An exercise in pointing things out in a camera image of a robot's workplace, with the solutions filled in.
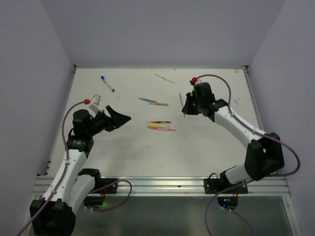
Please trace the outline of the yellow thin pen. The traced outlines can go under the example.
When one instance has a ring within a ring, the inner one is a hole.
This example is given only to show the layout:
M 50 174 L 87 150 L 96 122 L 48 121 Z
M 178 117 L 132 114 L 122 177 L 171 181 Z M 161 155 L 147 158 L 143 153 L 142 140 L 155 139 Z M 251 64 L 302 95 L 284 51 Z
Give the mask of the yellow thin pen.
M 162 75 L 159 75 L 159 74 L 157 74 L 157 73 L 154 73 L 154 75 L 157 76 L 157 77 L 159 77 L 159 78 L 161 78 L 161 79 L 163 79 L 163 80 L 165 80 L 165 81 L 167 81 L 167 82 L 169 82 L 169 83 L 175 84 L 174 81 L 172 81 L 172 80 L 170 80 L 170 79 L 168 79 L 168 78 L 166 78 L 166 77 L 164 77 L 164 76 L 162 76 Z

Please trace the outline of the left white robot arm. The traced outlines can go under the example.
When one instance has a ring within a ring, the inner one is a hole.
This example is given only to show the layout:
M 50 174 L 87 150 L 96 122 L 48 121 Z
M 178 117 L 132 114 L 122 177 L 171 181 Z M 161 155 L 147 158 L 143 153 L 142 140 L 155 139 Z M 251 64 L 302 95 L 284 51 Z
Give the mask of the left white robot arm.
M 98 169 L 84 169 L 83 165 L 94 145 L 93 137 L 102 131 L 111 132 L 131 120 L 131 117 L 106 106 L 109 114 L 90 106 L 92 116 L 85 109 L 73 113 L 69 134 L 63 135 L 65 154 L 53 182 L 41 199 L 30 205 L 31 223 L 36 236 L 69 236 L 76 223 L 76 214 L 90 193 L 101 192 L 103 185 Z

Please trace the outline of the green thin pen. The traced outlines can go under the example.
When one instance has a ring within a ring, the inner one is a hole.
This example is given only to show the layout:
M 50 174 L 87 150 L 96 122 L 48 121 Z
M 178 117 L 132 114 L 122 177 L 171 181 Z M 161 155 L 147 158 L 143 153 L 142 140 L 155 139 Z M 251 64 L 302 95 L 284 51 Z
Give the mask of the green thin pen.
M 184 107 L 184 104 L 183 104 L 183 100 L 182 100 L 182 96 L 181 96 L 181 93 L 180 93 L 180 92 L 179 92 L 179 98 L 180 98 L 181 112 L 182 112 L 182 109 L 183 109 L 183 107 Z

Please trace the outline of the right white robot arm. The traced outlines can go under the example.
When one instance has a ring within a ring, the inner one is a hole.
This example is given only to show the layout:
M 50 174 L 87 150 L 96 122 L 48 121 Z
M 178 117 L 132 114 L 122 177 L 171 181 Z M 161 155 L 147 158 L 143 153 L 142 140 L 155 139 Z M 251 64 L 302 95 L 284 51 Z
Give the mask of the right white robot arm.
M 182 112 L 209 118 L 225 128 L 246 149 L 242 164 L 220 173 L 218 186 L 221 191 L 230 193 L 243 181 L 261 180 L 284 167 L 283 150 L 276 133 L 267 134 L 242 118 L 236 119 L 236 114 L 225 100 L 215 99 L 209 83 L 192 82 L 191 85 L 193 90 L 186 94 Z

